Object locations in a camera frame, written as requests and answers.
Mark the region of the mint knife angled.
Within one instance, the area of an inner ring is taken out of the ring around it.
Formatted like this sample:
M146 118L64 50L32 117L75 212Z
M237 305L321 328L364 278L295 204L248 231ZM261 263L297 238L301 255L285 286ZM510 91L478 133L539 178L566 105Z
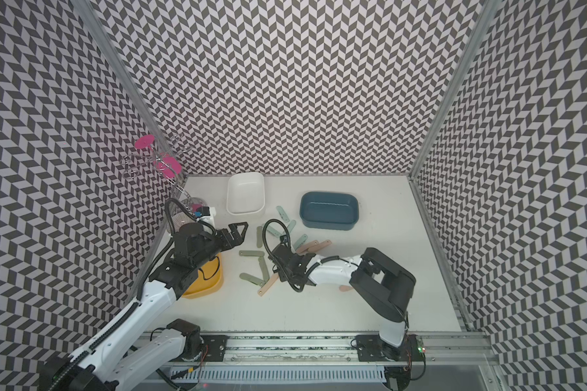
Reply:
M297 222L295 220L291 220L287 225L287 230L289 233L292 233L296 227Z

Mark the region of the mint knife centre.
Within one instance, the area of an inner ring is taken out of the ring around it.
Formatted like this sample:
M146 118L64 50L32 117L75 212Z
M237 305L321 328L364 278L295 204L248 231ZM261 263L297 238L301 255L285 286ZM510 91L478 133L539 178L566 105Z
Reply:
M308 235L307 234L302 234L293 244L294 245L294 249L298 250L302 245L304 245L308 240Z

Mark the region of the mint knife left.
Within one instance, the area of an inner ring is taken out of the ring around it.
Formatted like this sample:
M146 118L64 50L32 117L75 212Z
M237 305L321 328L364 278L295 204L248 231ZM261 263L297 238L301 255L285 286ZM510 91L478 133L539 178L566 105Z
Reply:
M269 233L270 235L278 238L280 236L283 236L283 233L278 231L277 229L273 228L272 226L268 226L266 229L267 233Z

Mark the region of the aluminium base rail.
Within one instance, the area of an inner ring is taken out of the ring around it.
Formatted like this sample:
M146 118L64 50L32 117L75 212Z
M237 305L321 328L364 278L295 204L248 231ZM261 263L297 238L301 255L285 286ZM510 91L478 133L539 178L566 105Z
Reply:
M495 366L482 332L411 332L399 348L383 348L371 332L202 332L209 365Z

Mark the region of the mint knife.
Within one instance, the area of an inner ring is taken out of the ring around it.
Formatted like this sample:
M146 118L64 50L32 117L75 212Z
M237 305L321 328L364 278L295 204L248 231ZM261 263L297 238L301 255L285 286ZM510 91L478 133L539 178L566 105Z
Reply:
M283 236L283 233L278 231L277 229L273 228L272 226L268 226L266 229L267 233L269 233L270 235L278 238L280 236Z
M278 205L277 206L277 211L279 212L279 215L280 215L283 223L289 224L289 223L292 222L292 219L285 212L285 209L282 206Z
M308 240L308 235L307 234L302 234L293 244L294 245L294 249L298 250L302 245L304 245Z

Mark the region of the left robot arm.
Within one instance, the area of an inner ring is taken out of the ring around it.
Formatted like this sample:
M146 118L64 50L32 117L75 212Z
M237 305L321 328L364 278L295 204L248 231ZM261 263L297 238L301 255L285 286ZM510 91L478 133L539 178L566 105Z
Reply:
M164 203L167 218L171 205L189 222L171 229L171 239L148 267L127 307L73 353L55 356L40 366L40 390L131 390L194 347L188 332L172 327L133 354L128 352L148 325L198 280L205 264L244 243L249 225L232 223L216 229L176 198Z

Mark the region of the olive knife upright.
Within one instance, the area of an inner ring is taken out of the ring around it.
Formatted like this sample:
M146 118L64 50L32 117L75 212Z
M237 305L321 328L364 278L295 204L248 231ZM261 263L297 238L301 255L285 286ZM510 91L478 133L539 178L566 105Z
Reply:
M256 229L256 245L258 249L263 247L263 227L258 226Z

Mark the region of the white storage box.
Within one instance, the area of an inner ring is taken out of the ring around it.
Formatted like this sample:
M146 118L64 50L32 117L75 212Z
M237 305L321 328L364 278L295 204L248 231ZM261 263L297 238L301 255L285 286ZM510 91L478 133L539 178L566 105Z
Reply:
M227 212L233 216L259 216L266 205L265 180L258 172L235 174L228 179Z

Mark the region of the olive knife vertical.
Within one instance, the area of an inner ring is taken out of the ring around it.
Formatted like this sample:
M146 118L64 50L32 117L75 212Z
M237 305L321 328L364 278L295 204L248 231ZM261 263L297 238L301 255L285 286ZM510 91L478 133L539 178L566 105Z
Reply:
M267 283L271 276L264 257L259 257L259 267L262 272L263 282Z

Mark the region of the yellow storage box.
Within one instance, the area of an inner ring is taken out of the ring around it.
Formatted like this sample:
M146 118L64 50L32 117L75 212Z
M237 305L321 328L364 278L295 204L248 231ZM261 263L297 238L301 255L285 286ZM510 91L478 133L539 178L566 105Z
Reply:
M217 292L223 285L221 255L207 262L198 271L198 278L183 294L182 298L196 299Z

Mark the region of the mint knife top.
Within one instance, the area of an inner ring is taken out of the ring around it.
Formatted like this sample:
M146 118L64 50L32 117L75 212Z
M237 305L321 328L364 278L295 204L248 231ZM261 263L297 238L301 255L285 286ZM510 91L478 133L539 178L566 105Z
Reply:
M280 215L283 223L289 224L289 223L292 222L292 219L285 212L285 209L282 206L278 205L277 206L277 211L279 212L279 215Z

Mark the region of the olive knife lower left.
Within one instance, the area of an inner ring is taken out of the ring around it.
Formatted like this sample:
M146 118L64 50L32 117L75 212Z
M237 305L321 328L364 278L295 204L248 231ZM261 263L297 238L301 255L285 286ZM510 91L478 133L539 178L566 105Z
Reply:
M241 280L244 280L246 282L250 282L256 286L262 287L265 285L266 281L265 280L261 280L259 277L250 275L248 273L240 273L239 277Z

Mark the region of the dark teal storage box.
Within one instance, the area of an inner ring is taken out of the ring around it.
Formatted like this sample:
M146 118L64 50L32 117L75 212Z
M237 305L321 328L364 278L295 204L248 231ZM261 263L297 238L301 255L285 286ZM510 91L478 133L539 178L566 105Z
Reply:
M347 193L307 192L301 198L299 216L308 228L350 231L360 219L359 202Z

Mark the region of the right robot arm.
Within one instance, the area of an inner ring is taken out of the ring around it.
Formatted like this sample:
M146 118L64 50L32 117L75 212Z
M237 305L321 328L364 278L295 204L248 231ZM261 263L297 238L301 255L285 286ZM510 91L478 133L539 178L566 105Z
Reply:
M293 251L285 223L275 218L263 225L261 241L280 281L288 283L296 293L325 284L350 287L357 292L381 318L381 354L391 361L399 360L408 340L408 306L417 283L414 274L375 248L353 257L298 254Z

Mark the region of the olive knife horizontal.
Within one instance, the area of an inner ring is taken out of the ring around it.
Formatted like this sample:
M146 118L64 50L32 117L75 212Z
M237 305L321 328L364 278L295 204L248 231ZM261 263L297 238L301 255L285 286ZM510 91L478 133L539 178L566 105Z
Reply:
M254 250L240 250L239 255L241 257L263 257L263 251L254 251Z

